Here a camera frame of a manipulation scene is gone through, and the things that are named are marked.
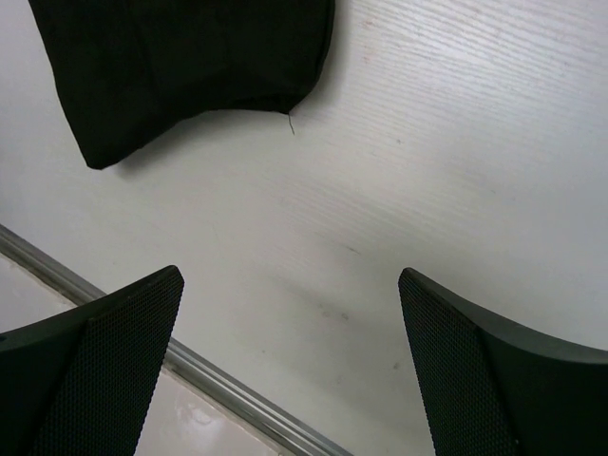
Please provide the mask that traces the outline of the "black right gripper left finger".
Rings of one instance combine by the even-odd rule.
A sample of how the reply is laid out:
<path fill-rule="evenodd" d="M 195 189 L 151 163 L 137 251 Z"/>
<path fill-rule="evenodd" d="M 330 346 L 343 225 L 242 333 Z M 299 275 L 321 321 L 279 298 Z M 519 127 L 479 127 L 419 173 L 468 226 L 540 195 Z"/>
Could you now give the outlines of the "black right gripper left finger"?
<path fill-rule="evenodd" d="M 2 333 L 2 454 L 134 454 L 183 287 L 167 266 Z"/>

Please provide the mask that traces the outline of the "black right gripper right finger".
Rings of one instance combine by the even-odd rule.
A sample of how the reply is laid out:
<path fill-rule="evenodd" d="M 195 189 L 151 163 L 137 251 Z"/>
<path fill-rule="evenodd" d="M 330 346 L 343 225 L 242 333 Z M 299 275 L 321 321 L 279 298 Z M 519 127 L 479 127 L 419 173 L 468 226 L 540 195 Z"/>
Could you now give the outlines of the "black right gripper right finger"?
<path fill-rule="evenodd" d="M 436 454 L 606 454 L 606 351 L 527 328 L 412 268 L 398 288 Z"/>

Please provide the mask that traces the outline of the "black pleated skirt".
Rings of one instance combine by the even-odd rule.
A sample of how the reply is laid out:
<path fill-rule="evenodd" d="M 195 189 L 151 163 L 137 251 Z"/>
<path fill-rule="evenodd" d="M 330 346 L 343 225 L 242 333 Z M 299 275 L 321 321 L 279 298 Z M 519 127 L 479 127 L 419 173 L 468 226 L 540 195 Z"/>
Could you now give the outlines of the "black pleated skirt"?
<path fill-rule="evenodd" d="M 85 163 L 114 165 L 216 110 L 287 114 L 320 79 L 333 1 L 33 1 Z"/>

